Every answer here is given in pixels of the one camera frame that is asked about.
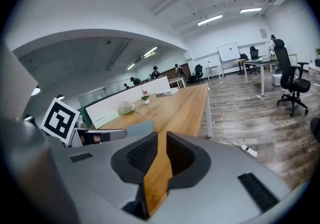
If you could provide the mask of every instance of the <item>glass partition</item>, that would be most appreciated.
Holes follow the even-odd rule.
[[[82,94],[78,96],[78,100],[81,106],[85,107],[90,103],[98,101],[106,96],[125,90],[126,88],[124,87],[124,84],[127,84],[129,87],[134,86],[133,83],[130,81],[130,78],[128,78],[118,82],[107,84],[103,87]]]

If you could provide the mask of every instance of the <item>air vent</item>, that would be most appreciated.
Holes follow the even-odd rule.
[[[93,157],[93,155],[90,153],[83,153],[83,154],[77,154],[77,155],[70,156],[70,159],[71,159],[72,163],[75,163],[75,162],[79,162],[79,161],[85,160],[87,158],[92,158],[92,157]]]
[[[252,173],[242,174],[238,179],[263,213],[279,202]]]

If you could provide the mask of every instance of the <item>white cable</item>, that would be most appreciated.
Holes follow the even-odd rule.
[[[228,138],[226,138],[226,131],[225,131],[225,128],[224,128],[224,119],[223,119],[225,112],[222,110],[221,107],[219,107],[219,106],[217,106],[217,105],[215,105],[215,104],[210,104],[210,105],[217,107],[217,108],[220,109],[221,112],[222,112],[221,121],[222,121],[223,137],[224,137],[228,142],[230,142],[231,144],[233,144],[233,145],[235,145],[235,146],[241,147],[241,145],[239,145],[239,144],[237,144],[237,143],[234,143],[234,142],[232,142],[231,140],[229,140]]]

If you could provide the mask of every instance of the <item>potted plant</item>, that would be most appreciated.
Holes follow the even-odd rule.
[[[150,103],[150,100],[148,99],[150,95],[144,95],[141,97],[141,100],[144,101],[145,105],[148,105]]]
[[[320,49],[319,48],[315,48],[315,58],[320,60]]]

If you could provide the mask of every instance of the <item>whiteboard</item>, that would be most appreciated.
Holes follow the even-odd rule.
[[[218,51],[222,62],[231,61],[240,58],[238,44],[236,42],[219,46]]]

